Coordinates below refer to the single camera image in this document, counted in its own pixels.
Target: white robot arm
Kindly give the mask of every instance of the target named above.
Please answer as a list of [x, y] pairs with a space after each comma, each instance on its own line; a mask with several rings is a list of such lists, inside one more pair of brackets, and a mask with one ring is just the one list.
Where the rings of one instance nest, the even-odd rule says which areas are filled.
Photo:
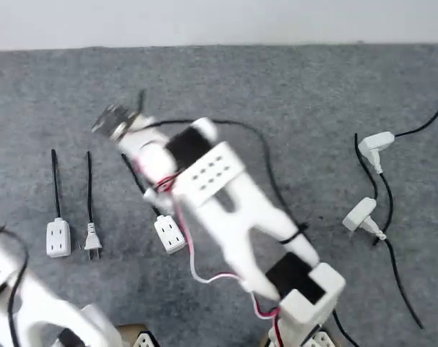
[[[10, 347], [14, 343], [9, 327], [8, 304], [22, 263], [2, 246], [2, 237], [5, 236], [0, 235], [0, 344]], [[29, 270], [23, 273], [14, 295], [21, 300], [20, 308], [12, 315], [14, 334], [21, 347], [43, 346], [40, 330], [47, 324], [70, 329], [86, 346], [129, 346], [123, 343], [116, 328], [97, 307], [90, 305], [79, 310], [53, 294]]]
[[[170, 139], [155, 128], [163, 122], [153, 122], [121, 106], [109, 106], [93, 131], [116, 142], [153, 186], [161, 185], [165, 177], [175, 176], [171, 190], [174, 204], [186, 206], [214, 238], [244, 290], [280, 302], [279, 326], [288, 341], [285, 346], [312, 342], [317, 327], [336, 305], [345, 286], [343, 277], [319, 262], [305, 235], [268, 200], [237, 154], [219, 140], [218, 130], [209, 119], [192, 122]], [[229, 196], [234, 211], [225, 209], [218, 192]], [[151, 203], [173, 214], [171, 197], [153, 191], [149, 196]], [[252, 228], [284, 244], [293, 256], [287, 254], [264, 274], [249, 240]], [[275, 340], [272, 329], [270, 337]]]

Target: white plug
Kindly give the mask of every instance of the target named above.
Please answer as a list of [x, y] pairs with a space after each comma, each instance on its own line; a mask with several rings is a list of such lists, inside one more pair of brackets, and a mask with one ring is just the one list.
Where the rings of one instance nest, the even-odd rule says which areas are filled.
[[58, 217], [47, 224], [46, 253], [49, 257], [66, 257], [72, 252], [71, 233], [66, 220]]
[[92, 251], [97, 252], [97, 258], [100, 258], [100, 248], [102, 248], [102, 244], [100, 243], [100, 239], [95, 233], [95, 224], [88, 223], [87, 225], [87, 237], [86, 244], [84, 245], [84, 249], [89, 251], [89, 260], [91, 260], [90, 253]]
[[354, 232], [358, 227], [374, 234], [380, 240], [385, 240], [386, 235], [383, 233], [375, 221], [370, 217], [371, 213], [377, 206], [377, 201], [371, 197], [363, 198], [355, 208], [343, 219], [343, 225]]
[[373, 165], [377, 174], [383, 172], [379, 161], [379, 152], [388, 148], [394, 142], [394, 139], [395, 137], [392, 132], [380, 132], [379, 134], [365, 137], [358, 144], [358, 150]]
[[184, 248], [186, 244], [184, 235], [170, 215], [159, 215], [154, 226], [168, 254]]

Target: floor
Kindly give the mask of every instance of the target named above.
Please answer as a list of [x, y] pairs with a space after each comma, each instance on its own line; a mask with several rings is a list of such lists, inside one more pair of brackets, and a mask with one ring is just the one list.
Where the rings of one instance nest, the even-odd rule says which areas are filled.
[[[187, 249], [164, 252], [153, 212], [117, 149], [90, 132], [108, 104], [135, 106], [140, 88], [147, 89], [147, 113], [159, 119], [210, 116], [262, 129], [294, 215], [310, 224], [322, 259], [347, 280], [338, 314], [361, 346], [438, 346], [438, 119], [382, 153], [395, 196], [388, 234], [425, 330], [406, 311], [387, 247], [373, 248], [363, 232], [350, 237], [341, 224], [372, 195], [354, 155], [354, 132], [360, 138], [402, 132], [434, 113], [438, 46], [0, 53], [0, 211], [26, 240], [30, 268], [79, 307], [95, 302], [115, 324], [145, 323], [162, 346], [257, 346], [269, 322], [254, 316], [249, 296], [230, 280], [194, 282]], [[222, 131], [276, 203], [255, 138]], [[51, 148], [59, 157], [62, 213], [72, 225], [74, 251], [66, 259], [45, 253], [46, 224], [55, 216]], [[104, 243], [101, 259], [92, 262], [79, 248], [87, 224], [86, 150], [93, 154], [94, 215]], [[373, 217], [382, 225], [387, 195], [379, 186]], [[211, 238], [192, 229], [199, 273], [226, 270]], [[264, 269], [283, 255], [266, 236], [255, 235], [253, 244]]]

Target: power strip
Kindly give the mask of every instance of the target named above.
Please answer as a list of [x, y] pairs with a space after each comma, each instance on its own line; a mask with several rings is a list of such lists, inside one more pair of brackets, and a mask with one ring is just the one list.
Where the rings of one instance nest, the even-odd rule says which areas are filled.
[[149, 333], [140, 333], [139, 337], [135, 341], [132, 347], [157, 347], [158, 344], [154, 344]]
[[184, 235], [170, 215], [159, 215], [154, 226], [168, 254], [177, 252], [186, 245]]

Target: red wire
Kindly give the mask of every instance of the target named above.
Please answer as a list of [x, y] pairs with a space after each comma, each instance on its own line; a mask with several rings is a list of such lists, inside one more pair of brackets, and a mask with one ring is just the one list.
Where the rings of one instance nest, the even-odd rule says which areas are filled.
[[275, 336], [277, 336], [278, 347], [283, 347], [282, 336], [280, 335], [280, 329], [278, 328], [278, 312], [274, 316], [273, 324], [274, 324]]

